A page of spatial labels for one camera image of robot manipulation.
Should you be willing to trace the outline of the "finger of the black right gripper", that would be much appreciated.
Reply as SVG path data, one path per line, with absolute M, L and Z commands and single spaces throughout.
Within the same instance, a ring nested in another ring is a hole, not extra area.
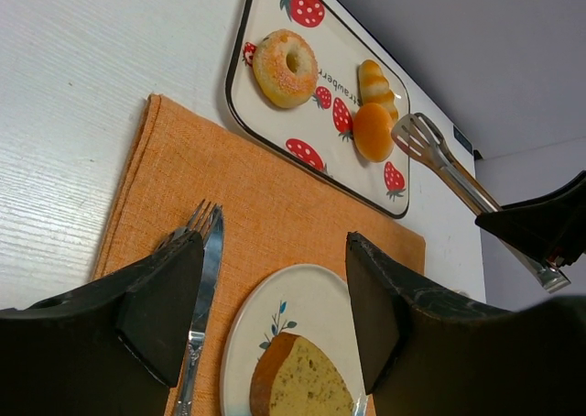
M 585 253 L 585 172 L 545 196 L 482 213 L 475 223 L 541 264 L 571 265 Z

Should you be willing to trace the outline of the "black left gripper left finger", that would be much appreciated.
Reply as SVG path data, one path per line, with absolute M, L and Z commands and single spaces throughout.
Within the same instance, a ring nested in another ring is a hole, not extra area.
M 200 234 L 77 289 L 1 312 L 4 415 L 161 415 L 201 281 Z

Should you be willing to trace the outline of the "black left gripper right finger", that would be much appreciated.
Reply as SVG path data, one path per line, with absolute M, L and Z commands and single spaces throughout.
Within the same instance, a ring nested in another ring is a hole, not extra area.
M 449 290 L 363 235 L 346 274 L 364 388 L 379 415 L 582 415 L 585 300 L 509 312 Z

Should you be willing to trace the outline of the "brown bread slice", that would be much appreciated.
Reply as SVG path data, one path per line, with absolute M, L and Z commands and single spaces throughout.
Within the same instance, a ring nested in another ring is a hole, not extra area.
M 351 415 L 354 401 L 331 360 L 307 338 L 275 336 L 252 375 L 253 415 Z

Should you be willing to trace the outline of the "metal serving tongs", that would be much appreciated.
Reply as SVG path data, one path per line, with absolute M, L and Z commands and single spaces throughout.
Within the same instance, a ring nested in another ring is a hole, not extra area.
M 444 136 L 424 114 L 407 114 L 392 129 L 392 138 L 413 160 L 432 170 L 475 215 L 498 213 L 499 203 L 451 153 Z M 539 263 L 515 247 L 505 247 L 549 293 L 570 285 L 570 280 L 553 263 Z

